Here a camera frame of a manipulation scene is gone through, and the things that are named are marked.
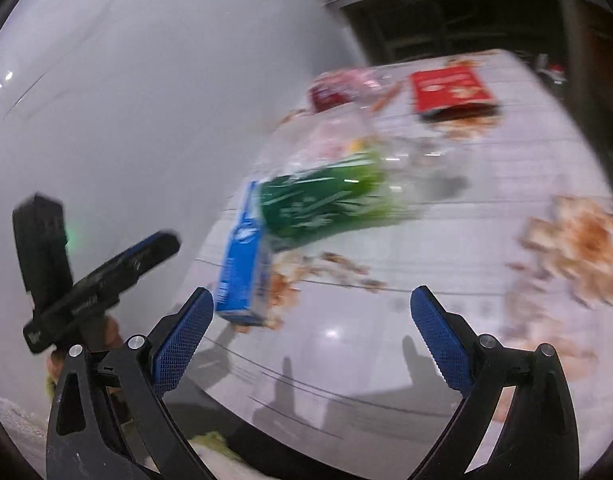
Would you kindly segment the green drink bottle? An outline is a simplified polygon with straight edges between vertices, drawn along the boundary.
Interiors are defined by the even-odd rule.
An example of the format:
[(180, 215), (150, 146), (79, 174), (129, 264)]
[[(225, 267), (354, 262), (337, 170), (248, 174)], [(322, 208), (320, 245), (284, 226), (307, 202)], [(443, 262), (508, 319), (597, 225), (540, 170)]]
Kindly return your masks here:
[(367, 139), (359, 150), (258, 184), (256, 213), (279, 247), (392, 226), (468, 186), (468, 148), (438, 138)]

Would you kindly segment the floral tablecloth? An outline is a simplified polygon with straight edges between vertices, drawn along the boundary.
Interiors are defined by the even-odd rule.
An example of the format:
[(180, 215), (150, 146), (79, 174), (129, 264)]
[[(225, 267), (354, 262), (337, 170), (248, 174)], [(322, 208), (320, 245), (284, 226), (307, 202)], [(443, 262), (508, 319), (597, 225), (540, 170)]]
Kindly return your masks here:
[(279, 256), (272, 320), (216, 320), (187, 370), (212, 399), (276, 439), (369, 479), (407, 477), (460, 400), (409, 313), (429, 287), (448, 311), (511, 348), (558, 351), (581, 466), (613, 440), (613, 193), (561, 104), (504, 50), (463, 55), (497, 116), (421, 122), (404, 90), (377, 119), (432, 145), (413, 217)]

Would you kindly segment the red snack packet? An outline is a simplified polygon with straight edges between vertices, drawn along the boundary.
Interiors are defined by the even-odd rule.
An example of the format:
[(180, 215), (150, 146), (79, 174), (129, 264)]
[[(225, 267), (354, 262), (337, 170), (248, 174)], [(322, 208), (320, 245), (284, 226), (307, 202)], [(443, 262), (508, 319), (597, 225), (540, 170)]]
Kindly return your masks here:
[(429, 120), (492, 112), (498, 99), (469, 66), (419, 70), (409, 75), (413, 111)]

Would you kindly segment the red clear plastic bag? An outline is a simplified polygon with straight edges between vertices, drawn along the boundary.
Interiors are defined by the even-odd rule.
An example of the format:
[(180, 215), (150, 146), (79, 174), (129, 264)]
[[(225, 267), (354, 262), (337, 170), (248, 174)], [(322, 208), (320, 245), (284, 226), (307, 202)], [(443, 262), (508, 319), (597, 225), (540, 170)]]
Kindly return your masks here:
[(378, 114), (394, 100), (403, 81), (378, 68), (343, 68), (318, 76), (308, 89), (315, 113), (345, 104), (355, 104), (370, 114)]

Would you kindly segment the blue toothpaste box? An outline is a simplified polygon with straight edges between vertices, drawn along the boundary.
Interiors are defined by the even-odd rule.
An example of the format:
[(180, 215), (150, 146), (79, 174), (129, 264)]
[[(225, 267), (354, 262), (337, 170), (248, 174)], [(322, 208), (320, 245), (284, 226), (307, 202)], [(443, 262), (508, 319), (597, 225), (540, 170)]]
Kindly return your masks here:
[(267, 321), (273, 252), (259, 212), (259, 182), (251, 181), (230, 232), (215, 290), (215, 312), (229, 323), (262, 326)]

